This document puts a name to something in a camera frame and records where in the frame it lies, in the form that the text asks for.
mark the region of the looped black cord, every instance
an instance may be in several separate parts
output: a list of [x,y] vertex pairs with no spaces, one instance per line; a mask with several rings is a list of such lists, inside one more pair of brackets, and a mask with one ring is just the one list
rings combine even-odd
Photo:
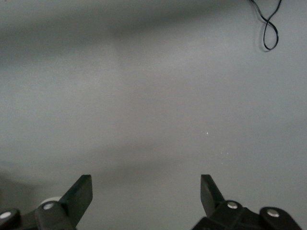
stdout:
[[[279,0],[276,10],[274,11],[274,13],[272,13],[272,14],[270,15],[270,17],[268,17],[268,19],[266,19],[266,18],[263,16],[263,14],[262,14],[261,10],[259,9],[259,6],[257,5],[257,3],[256,3],[254,0],[250,0],[250,1],[251,1],[251,2],[253,3],[253,5],[256,7],[256,9],[257,9],[257,11],[258,11],[260,17],[265,21],[265,27],[264,27],[264,32],[263,32],[263,45],[264,45],[264,47],[265,47],[268,51],[270,51],[270,50],[274,49],[274,48],[277,46],[278,41],[279,41],[278,30],[277,30],[276,26],[275,26],[273,23],[270,22],[270,20],[271,20],[271,18],[274,16],[274,14],[277,13],[277,11],[278,11],[278,9],[279,9],[279,7],[280,7],[280,4],[282,3],[282,0]],[[267,31],[268,25],[270,25],[270,27],[273,28],[273,30],[275,31],[275,34],[276,34],[276,42],[275,42],[275,45],[274,45],[272,48],[269,48],[269,47],[267,46],[267,44],[265,43],[265,33],[266,33],[266,31]]]

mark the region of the screw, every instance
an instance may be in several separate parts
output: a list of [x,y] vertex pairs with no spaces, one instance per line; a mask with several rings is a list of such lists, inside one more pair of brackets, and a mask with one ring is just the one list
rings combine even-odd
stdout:
[[237,209],[238,208],[238,205],[235,202],[233,202],[233,201],[229,201],[227,206],[229,208],[232,208],[232,209]]
[[9,217],[12,213],[11,212],[4,212],[0,215],[0,219],[5,219]]
[[279,213],[274,210],[274,209],[268,209],[267,213],[271,216],[271,217],[279,217]]
[[44,206],[43,206],[43,209],[44,209],[44,210],[48,210],[48,209],[51,209],[53,206],[54,206],[53,203],[49,203],[49,204],[44,205]]

